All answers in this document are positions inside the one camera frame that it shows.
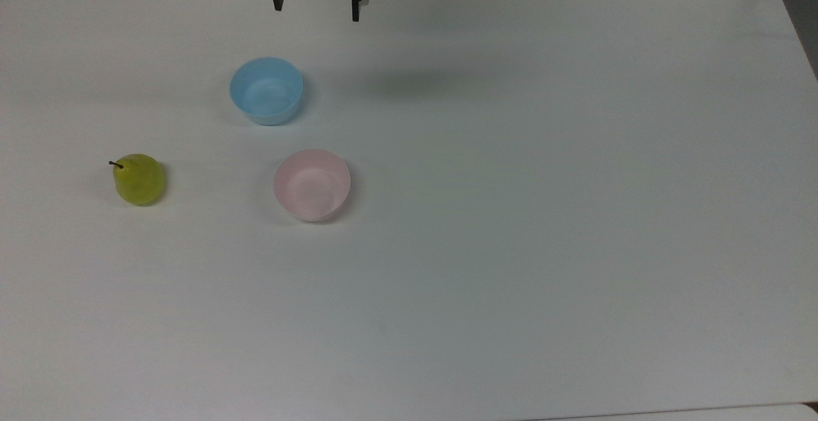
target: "white table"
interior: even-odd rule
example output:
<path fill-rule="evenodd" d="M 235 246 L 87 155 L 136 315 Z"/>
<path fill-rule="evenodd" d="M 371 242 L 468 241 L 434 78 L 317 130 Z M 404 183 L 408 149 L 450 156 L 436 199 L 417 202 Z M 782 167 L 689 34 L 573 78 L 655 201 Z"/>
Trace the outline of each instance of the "white table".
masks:
<path fill-rule="evenodd" d="M 818 399 L 781 0 L 0 0 L 0 418 L 490 421 Z M 305 75 L 254 126 L 234 69 Z M 277 164 L 351 202 L 301 224 Z M 135 208 L 108 161 L 169 193 Z"/>

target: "bowl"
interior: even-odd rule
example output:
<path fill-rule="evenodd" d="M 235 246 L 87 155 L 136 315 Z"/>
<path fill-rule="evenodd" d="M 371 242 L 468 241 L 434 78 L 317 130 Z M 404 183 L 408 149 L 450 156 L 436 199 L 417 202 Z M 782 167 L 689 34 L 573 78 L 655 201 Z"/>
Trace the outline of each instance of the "bowl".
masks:
<path fill-rule="evenodd" d="M 350 169 L 327 150 L 305 149 L 281 162 L 272 188 L 281 206 L 299 220 L 326 220 L 350 194 Z"/>
<path fill-rule="evenodd" d="M 304 80 L 298 69 L 281 58 L 261 57 L 236 70 L 230 98 L 248 118 L 263 126 L 289 121 L 298 112 Z"/>

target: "bowl rim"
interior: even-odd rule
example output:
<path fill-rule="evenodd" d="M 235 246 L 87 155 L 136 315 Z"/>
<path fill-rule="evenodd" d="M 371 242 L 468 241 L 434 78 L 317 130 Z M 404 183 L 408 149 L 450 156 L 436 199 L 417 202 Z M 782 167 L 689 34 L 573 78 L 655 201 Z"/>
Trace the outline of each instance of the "bowl rim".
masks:
<path fill-rule="evenodd" d="M 280 183 L 280 181 L 279 181 L 280 179 L 278 178 L 279 177 L 278 173 L 281 170 L 281 167 L 283 167 L 283 165 L 286 164 L 287 161 L 292 159 L 292 157 L 295 157 L 298 154 L 306 154 L 306 153 L 319 153 L 321 155 L 328 156 L 328 157 L 331 157 L 333 159 L 337 159 L 339 161 L 339 163 L 344 166 L 342 173 L 345 175 L 346 181 L 348 183 L 348 185 L 344 188 L 344 195 L 341 197 L 339 204 L 337 206 L 335 206 L 335 208 L 333 208 L 332 210 L 328 211 L 326 214 L 321 215 L 320 217 L 318 217 L 318 219 L 316 219 L 316 220 L 306 220 L 303 217 L 299 217 L 299 215 L 296 214 L 291 209 L 287 208 L 287 206 L 284 205 L 283 202 L 281 202 L 281 197 L 279 196 L 279 193 L 278 193 L 278 190 L 280 188 L 283 189 L 284 186 L 275 186 L 276 183 Z M 281 205 L 281 208 L 284 208 L 284 210 L 288 211 L 290 215 L 293 215 L 293 217 L 296 217 L 301 221 L 307 221 L 309 223 L 315 223 L 315 222 L 318 222 L 318 221 L 326 220 L 327 218 L 331 217 L 331 215 L 335 214 L 338 211 L 338 209 L 342 208 L 342 206 L 344 206 L 345 202 L 347 202 L 347 198 L 350 196 L 350 191 L 351 191 L 350 166 L 347 165 L 347 162 L 344 161 L 344 159 L 342 159 L 342 157 L 338 156 L 337 154 L 335 154 L 335 153 L 333 153 L 331 151 L 327 151 L 327 150 L 325 150 L 323 148 L 302 149 L 300 151 L 296 151 L 295 153 L 290 154 L 290 156 L 287 156 L 284 159 L 284 161 L 281 161 L 281 164 L 279 164 L 278 168 L 275 169 L 274 178 L 272 178 L 272 188 L 274 189 L 275 200 L 278 201 L 279 205 Z"/>
<path fill-rule="evenodd" d="M 236 101 L 236 98 L 233 96 L 233 93 L 234 93 L 233 84 L 236 81 L 236 76 L 239 75 L 240 72 L 245 71 L 246 68 L 248 68 L 248 66 L 253 65 L 253 64 L 258 64 L 258 63 L 267 63 L 267 62 L 269 62 L 269 63 L 273 63 L 273 62 L 284 63 L 284 66 L 287 66 L 287 68 L 292 70 L 295 73 L 295 75 L 298 75 L 298 87 L 296 88 L 295 99 L 285 109 L 280 110 L 279 112 L 272 113 L 272 114 L 257 115 L 256 113 L 249 112 L 248 110 L 244 109 L 242 107 L 242 105 L 240 105 Z M 284 58 L 281 58 L 281 57 L 258 57 L 258 58 L 254 58 L 252 60 L 248 60 L 247 62 L 244 62 L 242 64 L 242 66 L 239 66 L 239 68 L 236 69 L 236 71 L 233 72 L 233 76 L 230 78 L 230 86 L 228 87 L 228 90 L 230 92 L 230 100 L 233 101 L 233 104 L 236 105 L 238 107 L 238 109 L 242 110 L 242 112 L 244 112 L 250 118 L 270 120 L 270 119 L 274 119 L 274 118 L 279 118 L 280 116 L 286 116 L 287 114 L 289 114 L 289 110 L 294 109 L 294 107 L 296 107 L 301 102 L 301 96 L 304 94 L 304 76 L 301 74 L 301 71 L 299 71 L 298 68 L 295 68 L 295 65 L 293 65 L 292 63 L 290 63 L 287 60 L 284 60 Z"/>

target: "pear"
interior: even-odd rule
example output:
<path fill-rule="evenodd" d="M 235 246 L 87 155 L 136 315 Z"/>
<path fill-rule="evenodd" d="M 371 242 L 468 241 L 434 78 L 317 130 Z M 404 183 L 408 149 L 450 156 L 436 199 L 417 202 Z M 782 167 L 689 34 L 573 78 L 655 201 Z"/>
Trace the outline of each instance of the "pear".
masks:
<path fill-rule="evenodd" d="M 114 184 L 122 199 L 134 205 L 152 203 L 164 191 L 164 170 L 153 157 L 145 154 L 128 154 L 119 161 L 108 162 L 114 166 Z"/>

